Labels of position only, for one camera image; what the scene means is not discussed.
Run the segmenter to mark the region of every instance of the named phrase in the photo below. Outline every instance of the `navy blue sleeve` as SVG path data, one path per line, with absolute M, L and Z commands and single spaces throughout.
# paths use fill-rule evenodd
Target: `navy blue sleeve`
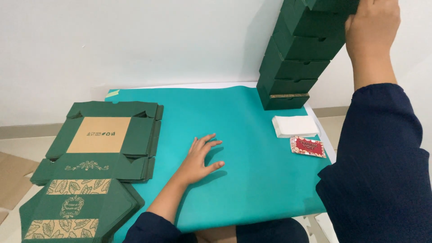
M 180 230 L 168 220 L 144 212 L 127 231 L 123 243 L 168 243 L 175 242 L 180 235 Z
M 403 89 L 357 90 L 347 112 L 336 163 L 316 190 L 341 243 L 431 242 L 429 153 Z

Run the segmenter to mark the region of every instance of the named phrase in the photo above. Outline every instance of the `teal paper sheet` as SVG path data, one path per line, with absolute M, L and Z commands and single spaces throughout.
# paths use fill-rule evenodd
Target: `teal paper sheet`
M 187 189 L 175 222 L 182 232 L 325 212 L 315 186 L 330 160 L 291 153 L 289 139 L 277 138 L 271 122 L 275 115 L 307 115 L 304 108 L 264 111 L 257 90 L 244 86 L 120 90 L 105 101 L 165 107 L 153 179 L 133 185 L 146 205 L 115 234 L 114 242 L 122 242 L 150 206 L 194 137 L 211 133 L 223 144 L 206 161 L 226 165 Z

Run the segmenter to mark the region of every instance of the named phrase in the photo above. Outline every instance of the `red card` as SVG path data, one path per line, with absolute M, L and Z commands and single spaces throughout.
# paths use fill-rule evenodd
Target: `red card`
M 321 141 L 311 140 L 304 137 L 291 137 L 291 151 L 293 153 L 306 154 L 327 158 L 324 152 L 324 144 Z

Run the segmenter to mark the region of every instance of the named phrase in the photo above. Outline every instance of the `stack of green boxes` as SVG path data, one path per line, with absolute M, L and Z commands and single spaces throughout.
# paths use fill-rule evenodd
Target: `stack of green boxes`
M 163 106 L 75 103 L 20 209 L 22 242 L 110 242 L 144 200 L 130 182 L 152 178 Z
M 260 67 L 264 110 L 298 109 L 345 44 L 359 0 L 285 0 Z

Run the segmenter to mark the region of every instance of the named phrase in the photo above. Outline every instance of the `white tissue paper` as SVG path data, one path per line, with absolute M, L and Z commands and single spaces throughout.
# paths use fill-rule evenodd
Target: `white tissue paper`
M 275 116 L 272 119 L 278 138 L 315 137 L 319 130 L 312 117 L 306 116 Z

